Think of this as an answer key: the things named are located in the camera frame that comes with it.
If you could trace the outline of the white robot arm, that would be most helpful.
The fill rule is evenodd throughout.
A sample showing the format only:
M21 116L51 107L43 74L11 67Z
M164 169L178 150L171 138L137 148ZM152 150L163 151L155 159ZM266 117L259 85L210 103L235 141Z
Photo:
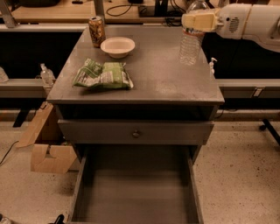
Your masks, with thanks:
M182 25L200 32L216 32L224 39L246 39L280 52L280 6L231 3L222 8L193 10Z

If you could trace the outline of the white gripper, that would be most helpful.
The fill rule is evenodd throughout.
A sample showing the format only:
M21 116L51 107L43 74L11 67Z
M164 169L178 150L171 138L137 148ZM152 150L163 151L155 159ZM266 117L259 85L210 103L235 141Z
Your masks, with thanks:
M241 39L252 5L232 3L219 9L191 10L181 23L185 28L216 33L224 39Z

